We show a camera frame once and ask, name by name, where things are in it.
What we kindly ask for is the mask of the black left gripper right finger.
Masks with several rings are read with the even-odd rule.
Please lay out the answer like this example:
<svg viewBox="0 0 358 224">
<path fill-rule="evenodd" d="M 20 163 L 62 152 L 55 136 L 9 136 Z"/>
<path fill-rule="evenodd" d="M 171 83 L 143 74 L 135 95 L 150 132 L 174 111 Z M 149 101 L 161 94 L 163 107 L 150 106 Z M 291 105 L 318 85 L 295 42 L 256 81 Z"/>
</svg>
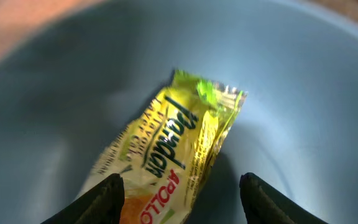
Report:
<svg viewBox="0 0 358 224">
<path fill-rule="evenodd" d="M 241 176 L 239 188 L 248 224 L 327 224 L 252 172 Z"/>
</svg>

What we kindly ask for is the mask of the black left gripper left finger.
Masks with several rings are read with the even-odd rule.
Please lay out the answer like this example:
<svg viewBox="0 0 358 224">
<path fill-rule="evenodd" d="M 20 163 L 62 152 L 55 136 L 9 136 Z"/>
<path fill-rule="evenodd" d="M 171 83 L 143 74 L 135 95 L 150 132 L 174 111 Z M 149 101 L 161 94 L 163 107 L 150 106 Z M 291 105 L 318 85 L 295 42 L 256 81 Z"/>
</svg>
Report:
<svg viewBox="0 0 358 224">
<path fill-rule="evenodd" d="M 42 224 L 119 224 L 124 201 L 123 178 L 111 174 Z"/>
</svg>

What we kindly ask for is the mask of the yellow green snack wrapper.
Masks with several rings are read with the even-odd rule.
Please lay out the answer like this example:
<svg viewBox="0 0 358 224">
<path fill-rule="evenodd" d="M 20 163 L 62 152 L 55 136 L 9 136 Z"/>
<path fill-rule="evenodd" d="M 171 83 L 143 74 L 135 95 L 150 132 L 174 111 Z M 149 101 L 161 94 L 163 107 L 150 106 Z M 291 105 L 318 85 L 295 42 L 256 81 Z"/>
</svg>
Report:
<svg viewBox="0 0 358 224">
<path fill-rule="evenodd" d="M 122 223 L 183 223 L 246 92 L 175 70 L 141 116 L 100 154 L 82 191 L 109 174 L 124 181 Z"/>
</svg>

